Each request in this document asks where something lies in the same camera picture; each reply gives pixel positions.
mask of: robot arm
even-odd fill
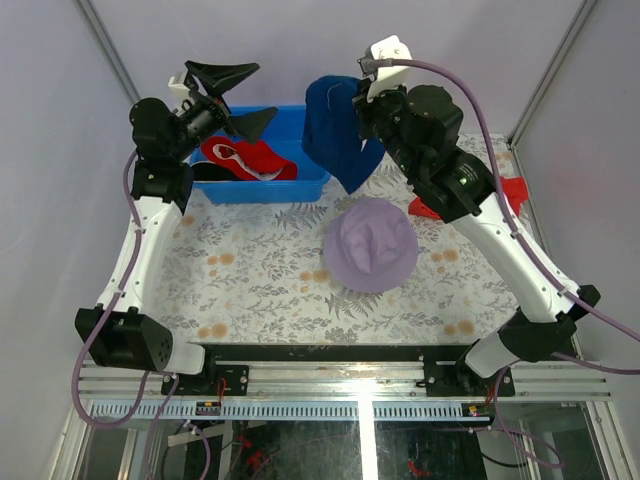
[[[498,204],[487,166],[456,146],[462,111],[441,87],[407,91],[407,67],[375,68],[372,60],[411,59],[392,36],[371,46],[359,60],[366,78],[353,99],[363,138],[380,139],[422,202],[473,242],[514,293],[520,307],[458,362],[463,383],[482,381],[517,360],[537,362],[566,344],[585,311],[558,292],[522,249]],[[555,278],[590,305],[600,295],[578,286],[549,259],[509,209],[518,232]]]
[[[76,330],[86,342],[114,294],[119,298],[89,352],[101,366],[196,375],[205,366],[205,351],[180,341],[149,315],[150,299],[168,239],[182,218],[193,184],[185,159],[224,129],[249,142],[260,138],[277,112],[268,108],[240,117],[230,115],[222,94],[258,70],[255,63],[235,66],[187,62],[187,72],[169,82],[179,101],[169,111],[156,98],[145,98],[131,109],[135,164],[131,196],[139,222],[131,216],[129,228],[107,288],[93,309],[80,309]],[[205,90],[199,91],[198,80]],[[137,237],[139,250],[136,251]],[[124,286],[119,285],[130,259],[136,258]]]

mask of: table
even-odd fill
[[[492,140],[501,175],[512,177],[504,138]],[[458,145],[487,161],[480,135]],[[478,249],[429,218],[409,217],[420,256],[402,287],[342,287],[324,264],[323,241],[331,220],[363,196],[404,211],[415,198],[388,157],[350,196],[332,178],[317,203],[212,205],[194,190],[167,247],[154,318],[198,343],[426,345],[469,344],[513,314],[514,296]]]

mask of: purple hat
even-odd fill
[[[418,262],[418,239],[402,210],[382,198],[363,198],[335,218],[324,241],[331,273],[357,292],[401,286]]]

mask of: hat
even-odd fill
[[[347,193],[355,192],[376,169],[384,147],[375,138],[363,145],[352,99],[358,79],[320,77],[307,88],[302,149],[336,177]]]
[[[418,239],[402,210],[382,198],[363,198],[335,218],[324,257],[347,288],[381,293],[401,286],[418,262]]]

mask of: red cloth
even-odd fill
[[[516,215],[520,215],[522,202],[529,200],[529,191],[527,190],[527,184],[525,183],[524,178],[500,177],[500,181],[502,182],[502,189],[504,190],[504,194],[507,196],[509,205],[511,205],[511,208]],[[440,216],[422,203],[419,198],[416,198],[409,204],[409,215],[440,219]]]
[[[263,140],[251,145],[227,137],[211,137],[202,144],[202,154],[241,180],[295,180],[298,176],[298,166],[277,155]]]

